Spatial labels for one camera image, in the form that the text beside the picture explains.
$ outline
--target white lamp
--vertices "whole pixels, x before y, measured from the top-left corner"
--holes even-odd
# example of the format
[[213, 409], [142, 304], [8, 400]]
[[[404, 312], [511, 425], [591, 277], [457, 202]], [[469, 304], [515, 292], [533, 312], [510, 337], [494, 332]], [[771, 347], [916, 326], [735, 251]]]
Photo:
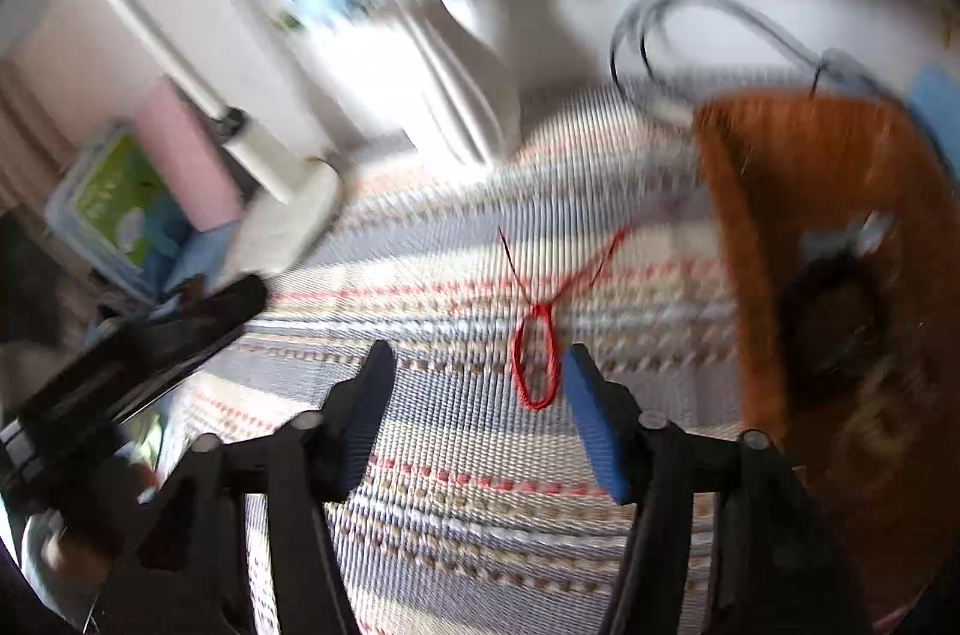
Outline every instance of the white lamp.
[[[37, 23], [51, 0], [0, 0], [0, 56]], [[251, 202], [226, 271], [275, 275], [314, 244], [340, 202], [342, 183], [324, 162], [304, 162], [263, 126], [227, 105], [173, 47], [137, 0], [105, 0], [160, 68], [210, 119], [224, 148], [263, 186]]]

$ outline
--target screw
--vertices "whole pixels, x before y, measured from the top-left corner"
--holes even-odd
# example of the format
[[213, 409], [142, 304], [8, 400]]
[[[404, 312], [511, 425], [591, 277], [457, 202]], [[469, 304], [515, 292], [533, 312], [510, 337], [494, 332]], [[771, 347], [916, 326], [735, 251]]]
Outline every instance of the screw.
[[644, 410], [640, 413], [640, 426], [643, 429], [663, 429], [669, 422], [659, 410]]
[[294, 420], [290, 423], [295, 429], [313, 429], [319, 427], [322, 421], [323, 415], [320, 415], [320, 410], [304, 410], [303, 413], [294, 416]]
[[744, 432], [743, 442], [754, 451], [763, 451], [763, 449], [770, 447], [770, 438], [766, 437], [763, 432], [757, 432], [756, 429], [751, 429], [750, 432]]
[[190, 451], [207, 453], [220, 445], [220, 439], [213, 432], [204, 432], [190, 445]]

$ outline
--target vase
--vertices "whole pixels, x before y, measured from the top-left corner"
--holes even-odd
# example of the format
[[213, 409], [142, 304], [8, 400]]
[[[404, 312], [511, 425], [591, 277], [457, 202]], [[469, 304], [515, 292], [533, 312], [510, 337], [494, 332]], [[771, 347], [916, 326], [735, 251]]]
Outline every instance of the vase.
[[379, 15], [404, 36], [409, 85], [422, 107], [398, 114], [424, 161], [492, 168], [520, 143], [520, 94], [510, 71], [441, 0], [393, 4]]

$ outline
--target white wall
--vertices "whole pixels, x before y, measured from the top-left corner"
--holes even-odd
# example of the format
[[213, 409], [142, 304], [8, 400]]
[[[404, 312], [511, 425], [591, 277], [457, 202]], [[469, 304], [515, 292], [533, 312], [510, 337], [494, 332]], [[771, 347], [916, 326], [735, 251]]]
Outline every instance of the white wall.
[[[392, 59], [403, 47], [382, 28], [317, 31], [277, 47], [277, 38], [251, 20], [243, 0], [141, 1], [228, 100], [301, 153], [322, 149], [325, 134], [350, 143], [395, 131], [399, 112], [421, 106], [416, 97], [398, 95], [402, 80], [392, 85], [397, 68]], [[501, 54], [520, 85], [530, 87], [606, 79], [611, 30], [632, 0], [446, 1]], [[828, 47], [851, 52], [901, 90], [931, 62], [960, 76], [960, 55], [944, 50], [939, 9], [928, 0], [743, 1], [818, 52]], [[61, 0], [20, 57], [44, 104], [77, 138], [104, 116], [136, 106], [157, 74], [109, 12], [94, 2]], [[730, 19], [697, 9], [672, 19], [666, 34], [669, 42], [653, 49], [664, 61], [781, 61]], [[298, 60], [299, 66], [291, 63]]]

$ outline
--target red cord loop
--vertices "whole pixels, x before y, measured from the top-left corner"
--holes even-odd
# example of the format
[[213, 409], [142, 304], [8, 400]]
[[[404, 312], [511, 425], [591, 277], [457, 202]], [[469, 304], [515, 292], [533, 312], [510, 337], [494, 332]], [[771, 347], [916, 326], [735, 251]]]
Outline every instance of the red cord loop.
[[[504, 236], [502, 229], [498, 228], [496, 231], [500, 236], [500, 242], [503, 243], [503, 252], [507, 256], [507, 264], [510, 264], [510, 273], [514, 276], [514, 281], [517, 283], [523, 299], [530, 306], [527, 314], [520, 319], [520, 324], [517, 324], [517, 328], [514, 330], [514, 334], [510, 339], [510, 369], [512, 370], [512, 376], [514, 376], [514, 387], [517, 389], [517, 399], [520, 400], [520, 405], [523, 405], [527, 410], [543, 410], [553, 404], [553, 401], [557, 398], [557, 391], [560, 389], [560, 356], [557, 353], [557, 332], [553, 326], [553, 306], [563, 295], [572, 290], [578, 282], [581, 282], [584, 277], [589, 275], [595, 263], [596, 271], [587, 284], [587, 288], [593, 287], [597, 278], [600, 277], [603, 268], [607, 265], [608, 261], [611, 260], [613, 254], [616, 253], [616, 249], [620, 247], [625, 237], [627, 237], [630, 227], [623, 227], [618, 230], [616, 234], [613, 235], [610, 245], [608, 245], [604, 251], [593, 256], [578, 271], [569, 275], [560, 284], [557, 292], [546, 302], [534, 302], [533, 299], [530, 298], [530, 291], [524, 282], [520, 280], [520, 275], [517, 275], [517, 268], [514, 266], [514, 257], [510, 253], [510, 246], [507, 244], [507, 237]], [[536, 321], [538, 318], [544, 322], [544, 333], [546, 335], [547, 389], [544, 397], [534, 402], [530, 397], [530, 390], [527, 389], [526, 368], [523, 364], [523, 335], [526, 332], [527, 324], [530, 321]]]

